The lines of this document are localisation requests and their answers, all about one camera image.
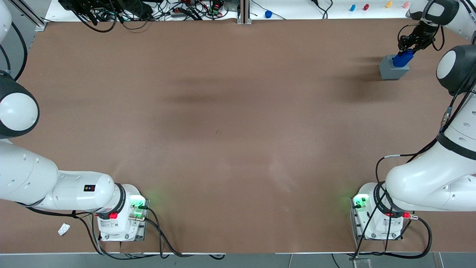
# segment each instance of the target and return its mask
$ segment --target white paper scrap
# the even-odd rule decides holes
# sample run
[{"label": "white paper scrap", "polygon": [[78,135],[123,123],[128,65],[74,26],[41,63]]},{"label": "white paper scrap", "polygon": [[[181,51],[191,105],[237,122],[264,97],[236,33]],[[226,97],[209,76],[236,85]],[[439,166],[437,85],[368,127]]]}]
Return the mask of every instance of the white paper scrap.
[{"label": "white paper scrap", "polygon": [[63,225],[61,226],[61,228],[58,230],[58,234],[59,234],[60,236],[64,235],[64,233],[66,233],[70,227],[71,227],[71,225],[66,224],[66,223],[63,223]]}]

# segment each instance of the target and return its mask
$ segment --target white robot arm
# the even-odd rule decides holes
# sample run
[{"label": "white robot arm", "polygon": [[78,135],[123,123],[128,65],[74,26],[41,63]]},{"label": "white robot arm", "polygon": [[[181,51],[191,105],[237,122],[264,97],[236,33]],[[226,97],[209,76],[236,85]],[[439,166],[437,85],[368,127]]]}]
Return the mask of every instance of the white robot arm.
[{"label": "white robot arm", "polygon": [[[0,0],[0,42],[11,24]],[[0,199],[48,210],[85,210],[98,216],[103,241],[143,240],[146,200],[132,185],[103,173],[61,171],[54,162],[12,144],[40,116],[33,95],[0,70]]]},{"label": "white robot arm", "polygon": [[368,225],[366,239],[399,238],[407,211],[476,211],[476,8],[470,0],[415,0],[407,15],[420,25],[442,25],[471,43],[452,48],[436,69],[438,81],[454,99],[461,93],[466,97],[449,121],[452,107],[446,111],[423,155],[394,167],[384,183],[363,185],[353,198],[356,223]]},{"label": "white robot arm", "polygon": [[11,14],[8,11],[7,6],[0,0],[0,43],[3,41],[7,35],[8,30],[11,26]]}]

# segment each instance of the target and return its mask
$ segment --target gray floor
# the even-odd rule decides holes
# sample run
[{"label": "gray floor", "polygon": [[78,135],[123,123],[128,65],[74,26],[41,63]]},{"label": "gray floor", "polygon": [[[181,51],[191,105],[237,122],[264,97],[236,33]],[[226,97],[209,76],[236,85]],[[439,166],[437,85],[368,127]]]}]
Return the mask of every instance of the gray floor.
[{"label": "gray floor", "polygon": [[[335,254],[340,268],[352,268],[348,256]],[[375,268],[474,268],[474,253],[430,253],[422,259],[406,260],[386,256],[370,257]],[[330,254],[229,254],[223,260],[208,256],[178,258],[170,256],[118,261],[97,254],[3,255],[0,268],[337,268]]]},{"label": "gray floor", "polygon": [[[35,12],[44,17],[51,0],[27,0],[26,2]],[[20,29],[28,46],[33,42],[35,26],[7,0],[13,21]],[[23,59],[20,41],[15,31],[10,31],[2,42],[12,64],[12,75],[18,72]],[[0,56],[0,69],[6,69],[6,63]],[[352,268],[348,256],[336,254],[336,261],[340,268]],[[171,256],[161,260],[158,257],[133,261],[116,261],[96,254],[52,254],[52,255],[1,255],[0,268],[134,268],[134,267],[161,267],[161,268],[336,268],[330,254],[231,254],[224,260],[213,260],[208,256],[193,256],[177,258]],[[396,259],[392,257],[370,257],[375,268],[476,268],[476,254],[473,253],[436,253],[429,254],[418,260]]]}]

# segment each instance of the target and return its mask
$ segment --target red connector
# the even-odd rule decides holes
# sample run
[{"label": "red connector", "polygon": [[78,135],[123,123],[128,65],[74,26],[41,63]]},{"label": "red connector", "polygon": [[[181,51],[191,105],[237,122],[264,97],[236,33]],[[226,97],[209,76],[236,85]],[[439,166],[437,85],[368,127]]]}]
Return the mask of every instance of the red connector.
[{"label": "red connector", "polygon": [[403,213],[403,218],[409,219],[409,220],[418,220],[418,216],[410,214],[409,212],[404,212]]}]

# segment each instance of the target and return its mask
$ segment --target table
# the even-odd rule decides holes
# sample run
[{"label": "table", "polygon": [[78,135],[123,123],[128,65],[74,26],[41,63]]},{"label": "table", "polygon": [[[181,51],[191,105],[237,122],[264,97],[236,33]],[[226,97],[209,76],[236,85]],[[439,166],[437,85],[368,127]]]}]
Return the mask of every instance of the table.
[{"label": "table", "polygon": [[[375,180],[381,156],[433,139],[451,100],[435,78],[443,52],[421,51],[401,80],[380,79],[409,22],[176,21],[140,34],[51,23],[19,80],[40,122],[11,141],[59,169],[137,186],[182,252],[351,252],[348,198]],[[464,43],[447,33],[443,51]],[[381,176],[403,162],[382,162]],[[93,251],[76,220],[8,201],[0,211],[2,253]],[[476,213],[418,215],[432,251],[476,252]],[[149,228],[146,241],[107,250],[157,252],[157,241]],[[389,250],[425,244],[415,223]]]},{"label": "table", "polygon": [[[322,19],[323,11],[321,11],[311,0],[254,0],[255,3],[250,3],[250,18],[252,20],[280,20],[277,16],[272,16],[270,19],[265,18],[265,10],[260,8],[257,4],[265,9],[268,9],[288,20],[318,20]],[[177,0],[169,0],[170,3],[178,2]],[[392,6],[386,8],[385,5],[388,0],[339,0],[333,1],[332,7],[329,9],[329,19],[393,19],[405,18],[405,13],[408,8],[403,8],[406,0],[392,0]],[[151,7],[156,7],[156,3],[148,2]],[[356,5],[356,9],[352,12],[350,8]],[[363,10],[365,4],[369,4],[368,10]],[[327,9],[330,6],[330,0],[322,0],[319,6]],[[166,2],[161,4],[161,8],[168,10]],[[58,0],[52,0],[46,19],[52,21],[79,21],[76,16],[66,11]],[[229,10],[224,19],[237,18],[235,10]],[[183,18],[167,18],[167,20],[181,21]]]}]

